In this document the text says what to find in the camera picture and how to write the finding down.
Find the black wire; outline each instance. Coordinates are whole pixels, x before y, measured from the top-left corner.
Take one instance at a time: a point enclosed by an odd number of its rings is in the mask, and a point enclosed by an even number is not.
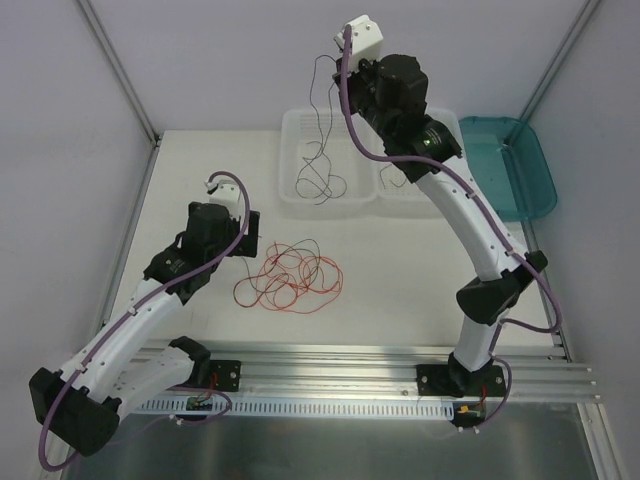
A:
[[[329,119],[329,129],[327,130],[326,136],[325,136],[324,132],[322,131],[322,125],[321,125],[321,122],[320,122],[320,112],[318,111],[318,108],[316,107],[316,105],[313,103],[313,87],[314,87],[315,81],[316,81],[316,74],[317,74],[317,70],[318,70],[318,60],[320,60],[321,58],[329,58],[333,62],[336,61],[333,57],[331,57],[329,55],[319,55],[319,56],[316,57],[316,59],[313,62],[313,77],[311,78],[311,87],[309,88],[309,103],[311,104],[311,107],[313,108],[313,110],[316,113],[316,120],[318,122],[318,131],[320,132],[320,141],[319,142],[318,141],[308,142],[307,145],[311,145],[313,143],[318,143],[320,146],[318,147],[318,151],[316,152],[316,154],[313,157],[302,157],[302,159],[304,160],[305,164],[298,171],[298,177],[296,179],[296,184],[295,184],[296,193],[301,198],[315,200],[315,199],[318,199],[320,197],[324,197],[323,200],[321,202],[319,202],[319,203],[316,203],[316,205],[322,205],[324,202],[326,202],[330,198],[340,198],[340,197],[344,196],[347,193],[347,188],[348,188],[347,181],[343,177],[341,177],[340,175],[336,175],[334,173],[331,173],[332,170],[333,170],[333,162],[331,161],[329,156],[325,153],[325,149],[326,149],[327,143],[329,141],[329,136],[331,135],[331,131],[333,129],[333,104],[331,102],[331,90],[333,89],[333,87],[335,87],[335,83],[332,83],[331,86],[329,87],[329,90],[327,91],[327,98],[329,100],[330,119]],[[324,158],[327,161],[328,165],[329,165],[326,179],[313,166],[313,162],[318,160],[319,158]],[[319,185],[315,181],[311,180],[310,178],[307,178],[307,177],[303,178],[302,177],[302,174],[304,173],[304,171],[306,169],[310,169],[318,177],[319,181],[321,182],[321,185]],[[330,187],[330,183],[331,183],[332,179],[338,179],[344,184],[344,188],[342,189],[342,192],[340,194],[338,194],[338,195],[334,195],[333,189]],[[305,196],[305,195],[303,195],[299,190],[299,185],[303,181],[308,182],[311,185],[313,185],[315,188],[318,189],[319,193],[317,195],[315,195],[315,196]]]
[[[316,253],[309,249],[309,248],[297,248],[298,245],[304,243],[304,242],[311,242],[316,246],[316,250],[318,251],[318,254],[316,255]],[[288,246],[287,248],[284,249],[284,251],[280,252],[278,255],[282,256],[286,253],[289,253],[291,251],[296,251],[296,252],[309,252],[312,255],[316,256],[316,266],[314,267],[315,269],[313,270],[313,280],[311,280],[309,282],[309,285],[313,285],[313,283],[316,281],[316,279],[318,278],[318,274],[320,271],[320,245],[318,244],[318,242],[316,240],[314,240],[313,238],[305,238],[304,240],[300,240],[296,243],[294,243],[293,245]],[[275,291],[277,291],[278,288],[280,287],[276,287],[275,290],[260,290],[258,288],[258,279],[256,279],[256,283],[254,285],[252,278],[254,275],[251,274],[251,269],[249,268],[249,262],[247,262],[247,259],[245,257],[240,257],[242,258],[242,260],[244,261],[244,265],[247,268],[247,279],[249,280],[249,283],[251,284],[251,287],[256,291],[256,293],[258,294],[266,294],[266,293],[273,293]]]
[[[380,183],[382,183],[382,188],[385,188],[385,189],[387,188],[387,186],[384,184],[384,179],[382,178],[382,172],[384,172],[387,168],[392,166],[393,166],[393,163],[390,163],[389,165],[386,165],[380,169],[379,175],[380,175]],[[391,183],[391,185],[393,185],[396,188],[402,188],[407,184],[407,178],[405,177],[405,179],[402,181],[400,185],[394,182],[393,179],[389,179],[389,182]]]

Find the blue tray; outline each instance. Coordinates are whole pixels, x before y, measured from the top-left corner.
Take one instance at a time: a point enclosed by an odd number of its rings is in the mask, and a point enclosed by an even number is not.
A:
[[[505,222],[542,218],[558,201],[538,137],[507,117],[460,121],[471,173]]]

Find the robotic arm link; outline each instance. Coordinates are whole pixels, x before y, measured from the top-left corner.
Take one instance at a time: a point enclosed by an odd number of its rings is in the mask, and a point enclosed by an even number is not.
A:
[[[210,352],[187,337],[173,340],[143,365],[124,370],[153,330],[209,282],[222,258],[256,256],[260,213],[250,210],[237,177],[224,175],[236,181],[207,182],[209,202],[189,205],[185,231],[153,257],[123,310],[60,370],[41,368],[31,378],[29,389],[44,435],[51,430],[89,456],[107,444],[127,415],[167,388],[209,385]],[[67,464],[49,465],[43,450],[41,436],[40,460],[46,470]]]

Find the black mounting bracket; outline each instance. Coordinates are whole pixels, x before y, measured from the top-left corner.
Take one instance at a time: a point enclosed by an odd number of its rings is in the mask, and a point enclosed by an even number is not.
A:
[[[418,395],[421,397],[449,396],[447,392],[434,388],[434,382],[430,379],[442,378],[449,375],[449,365],[446,363],[434,363],[416,365],[416,382]],[[486,388],[487,398],[502,398],[507,391],[502,368],[493,365],[487,369],[482,378],[470,383],[464,392],[464,396],[482,397],[482,387]]]
[[[240,390],[242,362],[238,360],[210,360],[209,376],[216,382],[214,389],[219,392],[237,392]]]

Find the translucent plastic bin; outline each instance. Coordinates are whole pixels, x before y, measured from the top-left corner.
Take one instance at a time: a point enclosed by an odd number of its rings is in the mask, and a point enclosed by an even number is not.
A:
[[[444,123],[462,147],[462,132],[456,114],[442,108],[427,108],[427,114]],[[382,142],[376,143],[376,153],[384,155]],[[418,187],[409,183],[400,170],[389,163],[377,164],[376,190],[379,197],[378,213],[400,218],[441,218],[442,214]]]
[[[319,109],[319,113],[320,126],[326,136],[331,114],[329,109]],[[365,147],[374,148],[377,138],[375,132],[357,116],[353,117],[353,122]],[[280,139],[278,193],[286,212],[294,217],[309,219],[346,218],[363,213],[365,207],[376,198],[375,162],[356,150],[339,110],[334,109],[333,126],[324,150],[329,160],[321,156],[311,162],[315,171],[310,167],[304,168],[307,164],[304,157],[313,158],[320,141],[318,116],[314,110],[290,110],[285,113]],[[328,199],[321,195],[327,184],[332,197]]]
[[[547,161],[531,127],[513,118],[460,121],[471,173],[505,222],[547,215],[558,201]]]

